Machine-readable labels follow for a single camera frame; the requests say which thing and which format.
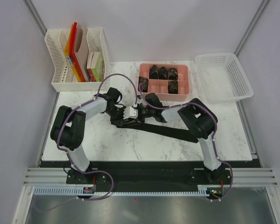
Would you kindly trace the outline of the long black necktie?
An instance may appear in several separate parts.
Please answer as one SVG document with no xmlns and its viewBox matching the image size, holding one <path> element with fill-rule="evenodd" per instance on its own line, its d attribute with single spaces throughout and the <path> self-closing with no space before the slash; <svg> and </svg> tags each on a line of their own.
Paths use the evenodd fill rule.
<svg viewBox="0 0 280 224">
<path fill-rule="evenodd" d="M 148 133 L 154 133 L 158 135 L 162 135 L 165 137 L 170 137 L 178 140 L 183 140 L 192 143 L 198 143 L 198 138 L 190 133 L 189 130 L 177 129 L 166 126 L 158 126 L 147 123 L 131 123 L 131 124 L 123 124 L 116 125 L 117 128 L 126 128 L 126 129 L 134 129 L 145 131 Z"/>
</svg>

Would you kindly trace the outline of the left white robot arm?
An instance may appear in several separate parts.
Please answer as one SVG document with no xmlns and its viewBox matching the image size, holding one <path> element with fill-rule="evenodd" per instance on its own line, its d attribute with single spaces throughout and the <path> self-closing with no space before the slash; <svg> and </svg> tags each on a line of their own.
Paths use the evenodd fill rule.
<svg viewBox="0 0 280 224">
<path fill-rule="evenodd" d="M 110 116 L 113 125 L 122 125 L 125 106 L 118 107 L 122 94 L 115 88 L 109 88 L 105 94 L 96 94 L 90 102 L 72 109 L 61 106 L 53 123 L 50 138 L 64 151 L 71 163 L 67 173 L 67 184 L 94 183 L 95 174 L 91 162 L 85 155 L 82 142 L 84 139 L 85 122 L 99 113 Z"/>
</svg>

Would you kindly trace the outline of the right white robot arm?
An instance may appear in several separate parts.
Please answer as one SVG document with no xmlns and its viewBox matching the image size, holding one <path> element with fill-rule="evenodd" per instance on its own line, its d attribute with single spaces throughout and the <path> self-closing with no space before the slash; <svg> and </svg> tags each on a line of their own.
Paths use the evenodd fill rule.
<svg viewBox="0 0 280 224">
<path fill-rule="evenodd" d="M 199 143 L 203 153 L 203 171 L 199 183 L 231 184 L 233 172 L 229 163 L 219 158 L 215 134 L 218 119 L 198 98 L 174 106 L 164 106 L 156 94 L 144 97 L 145 105 L 126 108 L 126 128 L 154 133 L 178 140 Z"/>
</svg>

